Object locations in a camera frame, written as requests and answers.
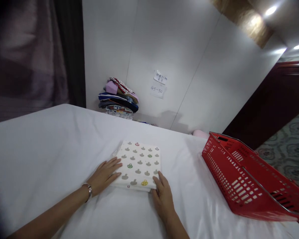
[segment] white wall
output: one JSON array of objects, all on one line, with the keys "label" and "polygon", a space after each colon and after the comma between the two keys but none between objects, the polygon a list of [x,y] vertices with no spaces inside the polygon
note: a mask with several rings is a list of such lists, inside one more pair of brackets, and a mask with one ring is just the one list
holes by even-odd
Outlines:
[{"label": "white wall", "polygon": [[[134,119],[188,133],[222,132],[281,54],[261,50],[209,0],[83,0],[87,108],[107,79],[140,98]],[[164,99],[150,95],[154,71],[168,76]]]}]

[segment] fingers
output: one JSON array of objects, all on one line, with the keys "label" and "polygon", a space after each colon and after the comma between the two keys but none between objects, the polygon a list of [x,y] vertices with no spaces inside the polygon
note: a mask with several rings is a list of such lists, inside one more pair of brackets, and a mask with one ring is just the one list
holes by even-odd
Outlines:
[{"label": "fingers", "polygon": [[106,168],[109,168],[108,166],[109,166],[109,164],[111,164],[113,161],[115,161],[117,159],[117,157],[114,157],[114,158],[112,158],[110,161],[108,161],[106,164],[105,164],[105,167]]},{"label": "fingers", "polygon": [[167,179],[164,177],[164,175],[161,173],[161,171],[158,171],[158,175],[160,178],[160,181],[162,182],[163,186],[169,186]]},{"label": "fingers", "polygon": [[161,192],[164,189],[164,186],[162,185],[161,181],[155,176],[153,176],[153,180],[155,181],[158,190]]},{"label": "fingers", "polygon": [[111,177],[109,177],[106,181],[105,181],[105,185],[106,187],[108,187],[112,182],[114,182],[115,179],[117,179],[122,173],[115,173],[113,174]]},{"label": "fingers", "polygon": [[113,162],[109,163],[106,167],[110,168],[112,166],[114,166],[115,164],[119,163],[121,161],[121,159],[115,159]]},{"label": "fingers", "polygon": [[106,164],[106,160],[97,167],[96,171],[98,171],[100,168],[102,168],[104,164]]},{"label": "fingers", "polygon": [[152,189],[151,192],[152,192],[153,201],[159,201],[159,196],[157,195],[156,190]]},{"label": "fingers", "polygon": [[113,172],[115,172],[118,168],[122,167],[122,163],[119,163],[119,164],[115,164],[114,166],[108,168],[108,174],[112,174]]}]

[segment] patterned carpet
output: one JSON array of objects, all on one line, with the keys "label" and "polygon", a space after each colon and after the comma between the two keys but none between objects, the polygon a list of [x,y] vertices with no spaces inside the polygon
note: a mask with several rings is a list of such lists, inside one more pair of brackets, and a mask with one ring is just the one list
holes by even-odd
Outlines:
[{"label": "patterned carpet", "polygon": [[282,175],[299,185],[299,115],[256,151]]}]

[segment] hand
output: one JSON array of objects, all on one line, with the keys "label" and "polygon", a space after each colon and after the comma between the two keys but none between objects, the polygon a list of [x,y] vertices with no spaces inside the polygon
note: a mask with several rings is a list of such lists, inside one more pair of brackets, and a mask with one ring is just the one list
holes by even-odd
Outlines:
[{"label": "hand", "polygon": [[119,163],[121,159],[117,157],[112,158],[110,161],[100,164],[95,173],[86,181],[92,188],[92,196],[100,194],[106,189],[115,179],[117,179],[121,173],[115,173],[119,167],[122,167],[122,163]]},{"label": "hand", "polygon": [[176,214],[176,212],[168,181],[160,171],[158,172],[158,175],[160,180],[155,176],[153,177],[158,188],[158,192],[157,190],[152,189],[152,196],[157,214],[161,220],[166,223],[169,218]]}]

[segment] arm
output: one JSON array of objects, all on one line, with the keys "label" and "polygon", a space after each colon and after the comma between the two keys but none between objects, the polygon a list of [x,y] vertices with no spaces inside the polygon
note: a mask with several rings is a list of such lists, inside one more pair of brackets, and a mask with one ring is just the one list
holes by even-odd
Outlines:
[{"label": "arm", "polygon": [[157,177],[153,177],[158,188],[158,193],[156,190],[152,190],[152,196],[155,209],[166,228],[167,235],[170,239],[189,239],[175,211],[173,196],[168,181],[160,171],[158,175],[160,180]]},{"label": "arm", "polygon": [[[93,197],[100,194],[120,176],[121,173],[111,175],[122,166],[121,163],[119,164],[120,161],[121,159],[115,157],[109,162],[101,163],[95,173],[87,180],[87,183],[91,185]],[[88,187],[83,185],[8,238],[51,238],[88,198]]]}]

